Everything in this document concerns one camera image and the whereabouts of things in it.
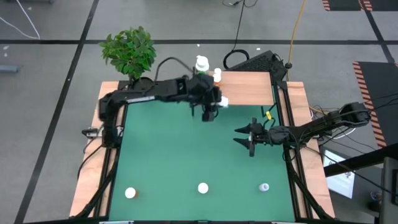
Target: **ping pong ball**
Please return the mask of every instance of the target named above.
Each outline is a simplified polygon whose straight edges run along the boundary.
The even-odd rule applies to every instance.
[[[207,193],[207,191],[209,191],[209,186],[207,186],[206,183],[200,183],[198,185],[198,191],[201,194],[205,194],[205,193]]]
[[[133,198],[134,196],[136,196],[136,190],[132,187],[129,187],[126,189],[124,194],[125,194],[126,198],[130,199],[130,198]]]

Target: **floor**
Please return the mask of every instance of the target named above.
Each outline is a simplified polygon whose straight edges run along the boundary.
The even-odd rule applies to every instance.
[[[287,60],[301,3],[259,0],[254,7],[245,8],[236,48],[247,50],[251,56],[271,50]],[[29,40],[0,22],[0,63],[21,66],[18,74],[0,73],[2,223],[68,217],[86,144],[80,131],[91,124],[101,82],[126,79],[105,65],[97,40],[143,26],[158,40],[153,68],[169,56],[193,65],[197,55],[206,55],[211,69],[223,68],[222,60],[233,47],[241,10],[240,5],[223,6],[221,0],[22,4],[42,40]],[[0,16],[23,32],[35,34],[16,2],[0,1]],[[331,108],[363,101],[352,62],[387,62],[388,53],[398,58],[398,12],[372,12],[371,16],[387,42],[376,37],[364,11],[326,11],[321,0],[307,1],[296,33],[301,41],[294,46],[290,77],[304,82],[310,105]],[[228,65],[243,60],[233,55]],[[178,64],[170,62],[162,67],[160,79],[184,73]],[[154,73],[145,76],[153,77]],[[351,137],[376,148],[370,126],[357,129]],[[347,138],[338,142],[363,152],[371,150]],[[326,145],[347,156],[359,154],[332,142]],[[342,220],[373,222],[365,213],[348,211],[338,203],[334,207]]]

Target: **gray floor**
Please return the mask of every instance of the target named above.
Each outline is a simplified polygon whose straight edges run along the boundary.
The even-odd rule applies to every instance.
[[[43,39],[78,40],[93,0],[58,0],[53,5],[22,2]],[[260,0],[245,9],[240,39],[290,39],[300,1]],[[240,7],[227,8],[219,0],[100,0],[87,39],[104,39],[109,33],[144,26],[154,39],[234,39]],[[373,12],[386,40],[398,40],[398,12]],[[17,4],[0,1],[0,16],[29,35],[34,35]],[[0,40],[26,39],[0,22]],[[322,1],[308,0],[297,30],[298,40],[376,40],[364,12],[327,12]],[[196,55],[206,55],[211,69],[223,67],[222,60],[232,45],[185,44],[156,45],[155,68],[162,59],[175,56],[187,64]],[[287,59],[288,45],[238,45],[251,56],[271,50]],[[389,49],[398,59],[398,46]],[[18,74],[0,74],[0,217],[1,223],[14,223],[16,213],[30,179],[45,133],[68,73],[76,45],[0,44],[0,63],[22,65]],[[85,45],[73,77],[67,99],[52,139],[49,153],[25,222],[67,218],[74,190],[76,172],[82,160],[86,139],[80,131],[91,124],[102,81],[125,79],[102,61],[97,45]],[[228,64],[242,62],[232,56]],[[322,107],[340,107],[362,101],[353,73],[352,61],[386,62],[378,45],[296,45],[290,71],[292,80],[303,81],[309,103]],[[185,74],[179,64],[166,63],[160,79]],[[153,77],[154,73],[145,74]],[[351,137],[376,147],[370,126],[359,128]],[[339,142],[362,147],[349,139]],[[348,156],[359,153],[334,143],[327,146]],[[349,211],[334,203],[342,220],[372,222],[358,211]]]

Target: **green leaves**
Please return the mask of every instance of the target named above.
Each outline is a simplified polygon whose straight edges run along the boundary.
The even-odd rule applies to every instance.
[[[102,47],[102,57],[105,63],[115,66],[118,72],[129,75],[133,79],[140,78],[144,71],[150,71],[154,63],[156,52],[154,41],[150,34],[139,26],[138,29],[122,30],[112,38],[108,35],[106,42],[98,45]]]

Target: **white bottle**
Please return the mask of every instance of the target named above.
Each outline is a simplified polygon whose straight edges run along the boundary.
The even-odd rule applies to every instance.
[[[221,82],[221,69],[220,68],[214,69],[213,79],[214,79],[214,83],[216,85],[220,84],[220,82]]]
[[[207,74],[210,68],[209,60],[205,56],[198,55],[197,64],[195,65],[195,68],[197,69],[198,72],[203,72]]]

